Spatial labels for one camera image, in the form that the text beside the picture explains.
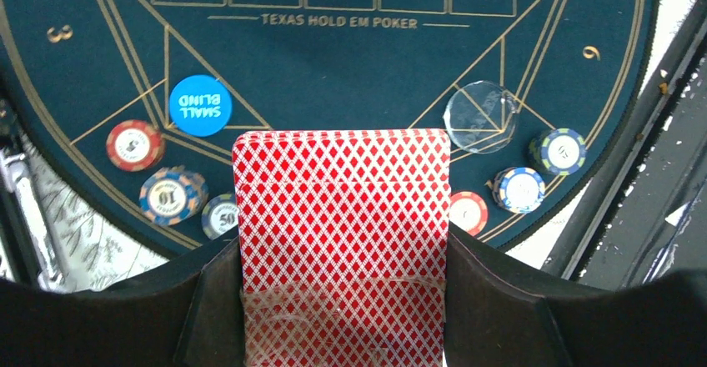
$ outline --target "playing card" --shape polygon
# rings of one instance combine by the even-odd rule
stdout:
[[[385,132],[234,144],[248,365],[439,365],[449,139]]]

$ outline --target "deck of cards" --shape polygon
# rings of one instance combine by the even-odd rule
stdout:
[[[449,137],[247,132],[233,146],[247,366],[439,366]]]

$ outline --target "poker table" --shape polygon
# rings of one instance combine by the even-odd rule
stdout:
[[[98,212],[158,253],[205,244],[201,219],[157,226],[138,194],[156,168],[199,172],[233,192],[232,146],[250,130],[443,128],[448,101],[479,80],[519,101],[509,144],[453,147],[453,192],[489,206],[477,239],[506,248],[584,187],[623,132],[648,61],[657,0],[0,0],[3,89],[42,156]],[[186,77],[229,92],[225,128],[196,137],[170,118]],[[141,119],[167,141],[155,168],[127,173],[106,155],[118,123]],[[484,146],[504,133],[480,133]],[[584,136],[584,166],[545,177],[531,214],[495,206],[490,180],[528,164],[548,128]]]

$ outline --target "gold number 3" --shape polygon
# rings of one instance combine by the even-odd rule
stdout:
[[[585,47],[584,50],[582,50],[582,54],[584,58],[596,58],[601,61],[601,54],[599,54],[599,50],[594,46]]]
[[[62,40],[68,40],[73,36],[73,30],[68,25],[64,25],[61,29],[56,29],[55,27],[49,28],[47,31],[47,38],[51,43],[59,43]]]

